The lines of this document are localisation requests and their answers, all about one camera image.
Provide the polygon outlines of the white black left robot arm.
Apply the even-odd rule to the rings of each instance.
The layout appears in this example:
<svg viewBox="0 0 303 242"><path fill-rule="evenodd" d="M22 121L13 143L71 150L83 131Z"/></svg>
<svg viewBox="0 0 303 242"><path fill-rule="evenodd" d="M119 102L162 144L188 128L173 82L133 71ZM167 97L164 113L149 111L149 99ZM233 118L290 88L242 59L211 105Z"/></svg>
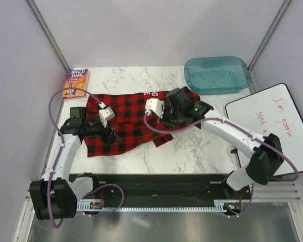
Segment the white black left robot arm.
<svg viewBox="0 0 303 242"><path fill-rule="evenodd" d="M91 173L69 180L75 155L85 138L98 138L106 147L121 139L109 122L115 117L110 107L102 105L96 121L90 122L86 115L85 107L70 108L70 117L60 128L61 140L53 160L40 180L30 184L29 192L39 220L73 218L82 198L96 198L100 194L101 187Z"/></svg>

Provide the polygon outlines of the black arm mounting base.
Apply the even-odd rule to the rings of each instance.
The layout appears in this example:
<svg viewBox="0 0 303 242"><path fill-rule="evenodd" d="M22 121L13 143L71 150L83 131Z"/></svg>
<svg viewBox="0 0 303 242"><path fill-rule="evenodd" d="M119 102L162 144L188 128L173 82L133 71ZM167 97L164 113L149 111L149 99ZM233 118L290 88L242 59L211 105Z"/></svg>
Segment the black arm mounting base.
<svg viewBox="0 0 303 242"><path fill-rule="evenodd" d="M239 191L224 182L227 174L71 174L70 180L88 176L93 179L93 188L103 184L116 184L124 193L124 198L138 196L197 197L207 200L247 200L250 187Z"/></svg>

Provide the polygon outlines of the red black plaid shirt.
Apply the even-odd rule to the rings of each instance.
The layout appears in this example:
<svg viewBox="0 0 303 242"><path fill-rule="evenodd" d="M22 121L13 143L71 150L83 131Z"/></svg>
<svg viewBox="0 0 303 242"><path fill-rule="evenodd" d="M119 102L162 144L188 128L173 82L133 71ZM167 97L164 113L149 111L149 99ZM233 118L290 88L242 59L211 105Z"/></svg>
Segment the red black plaid shirt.
<svg viewBox="0 0 303 242"><path fill-rule="evenodd" d="M170 134L151 131L143 121L147 99L156 97L164 100L166 94L166 91L121 95L96 94L95 97L99 101L114 111L115 117L110 123L121 141L105 146L98 138L86 138L84 141L87 146L87 157L120 155L143 143L153 142L156 147L160 147L173 140Z"/></svg>

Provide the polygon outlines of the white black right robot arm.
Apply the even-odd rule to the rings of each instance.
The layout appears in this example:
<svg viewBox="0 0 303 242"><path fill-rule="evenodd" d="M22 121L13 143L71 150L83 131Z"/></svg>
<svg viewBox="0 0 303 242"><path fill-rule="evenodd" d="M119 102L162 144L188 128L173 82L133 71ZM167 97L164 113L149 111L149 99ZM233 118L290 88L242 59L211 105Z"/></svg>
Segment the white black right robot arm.
<svg viewBox="0 0 303 242"><path fill-rule="evenodd" d="M280 139L276 135L263 136L247 131L223 117L211 105L194 102L182 89L170 91L164 101L150 99L145 109L153 111L161 122L173 127L180 122L189 125L202 119L206 131L232 144L249 158L248 164L231 172L221 185L222 195L226 198L234 198L242 188L254 183L266 185L284 161Z"/></svg>

